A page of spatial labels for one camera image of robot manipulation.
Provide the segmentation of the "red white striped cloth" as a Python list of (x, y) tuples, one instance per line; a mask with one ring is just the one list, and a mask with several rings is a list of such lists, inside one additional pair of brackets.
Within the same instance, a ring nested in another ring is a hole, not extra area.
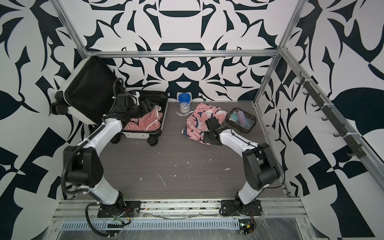
[(158, 130), (162, 126), (162, 119), (164, 113), (161, 112), (162, 107), (156, 105), (154, 109), (138, 119), (131, 119), (125, 126), (125, 132), (140, 132), (149, 133)]

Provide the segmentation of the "pink patterned shorts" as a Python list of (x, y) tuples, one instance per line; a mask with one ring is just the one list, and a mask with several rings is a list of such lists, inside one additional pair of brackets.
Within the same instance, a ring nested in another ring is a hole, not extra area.
[(206, 120), (215, 117), (222, 124), (227, 117), (228, 112), (220, 107), (215, 107), (200, 103), (195, 111), (187, 118), (186, 125), (182, 129), (182, 134), (194, 141), (204, 144), (204, 132), (208, 131)]

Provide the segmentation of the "clear toiletry pouch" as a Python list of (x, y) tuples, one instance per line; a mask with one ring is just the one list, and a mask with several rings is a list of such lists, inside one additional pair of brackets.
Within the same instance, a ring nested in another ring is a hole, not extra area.
[(248, 134), (257, 124), (257, 118), (240, 108), (234, 108), (227, 115), (226, 122), (242, 133)]

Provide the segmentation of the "clear bottle blue cap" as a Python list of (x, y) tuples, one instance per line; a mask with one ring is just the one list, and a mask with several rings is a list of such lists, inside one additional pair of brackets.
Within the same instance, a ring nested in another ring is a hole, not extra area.
[(191, 103), (191, 95), (190, 93), (181, 93), (178, 95), (177, 100), (180, 105), (180, 111), (177, 112), (177, 115), (181, 117), (185, 117), (190, 114), (190, 103)]

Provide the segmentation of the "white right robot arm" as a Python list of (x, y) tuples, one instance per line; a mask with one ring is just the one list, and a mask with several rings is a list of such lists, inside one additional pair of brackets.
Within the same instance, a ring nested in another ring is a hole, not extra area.
[(215, 117), (205, 123), (208, 130), (204, 132), (204, 143), (227, 146), (243, 158), (246, 182), (235, 195), (238, 208), (251, 204), (264, 189), (283, 176), (283, 167), (268, 144), (258, 144), (242, 137), (233, 129), (220, 124)]

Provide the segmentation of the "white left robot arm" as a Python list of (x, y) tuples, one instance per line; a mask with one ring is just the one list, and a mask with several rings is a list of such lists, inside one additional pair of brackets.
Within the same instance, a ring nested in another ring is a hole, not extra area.
[(123, 195), (105, 179), (100, 154), (108, 143), (118, 142), (122, 136), (144, 138), (155, 146), (162, 133), (168, 98), (160, 91), (129, 91), (113, 96), (101, 125), (77, 146), (65, 148), (61, 177), (64, 193), (89, 194), (103, 208), (122, 210)]

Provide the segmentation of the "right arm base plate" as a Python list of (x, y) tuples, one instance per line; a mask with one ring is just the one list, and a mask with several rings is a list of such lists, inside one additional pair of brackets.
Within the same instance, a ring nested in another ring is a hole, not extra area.
[(262, 212), (263, 209), (259, 200), (254, 200), (247, 205), (243, 205), (242, 202), (238, 200), (221, 200), (219, 209), (220, 215), (230, 217), (241, 215), (261, 216)]

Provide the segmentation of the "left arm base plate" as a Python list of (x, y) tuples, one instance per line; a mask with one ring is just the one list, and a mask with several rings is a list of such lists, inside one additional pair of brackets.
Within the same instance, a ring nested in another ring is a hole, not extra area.
[(141, 201), (124, 201), (121, 207), (117, 205), (100, 205), (98, 218), (130, 218), (140, 213)]

